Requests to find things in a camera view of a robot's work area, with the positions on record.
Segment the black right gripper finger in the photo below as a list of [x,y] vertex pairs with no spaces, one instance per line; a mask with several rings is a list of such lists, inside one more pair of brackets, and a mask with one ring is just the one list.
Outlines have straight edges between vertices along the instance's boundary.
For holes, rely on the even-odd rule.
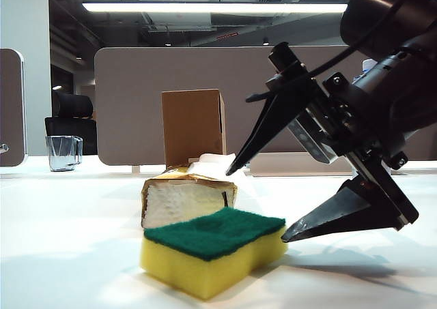
[[293,223],[281,240],[383,228],[401,228],[399,211],[379,186],[357,176],[346,180],[336,194]]
[[226,171],[234,174],[259,153],[286,125],[301,113],[313,99],[313,80],[296,83],[270,79],[264,107],[246,143]]

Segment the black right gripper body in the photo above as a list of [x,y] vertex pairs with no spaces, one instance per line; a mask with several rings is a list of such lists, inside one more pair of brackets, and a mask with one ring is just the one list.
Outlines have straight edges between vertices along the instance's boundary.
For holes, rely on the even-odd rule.
[[[276,45],[269,59],[277,71],[271,79],[296,83],[312,79],[286,43]],[[394,105],[416,85],[412,70],[417,66],[417,58],[401,50],[354,82],[341,73],[321,85],[312,79],[313,99],[286,125],[317,159],[345,157],[355,168],[355,177],[379,186],[399,211],[401,229],[415,222],[419,213],[390,176],[390,170],[407,163],[403,147],[410,136],[395,124]]]

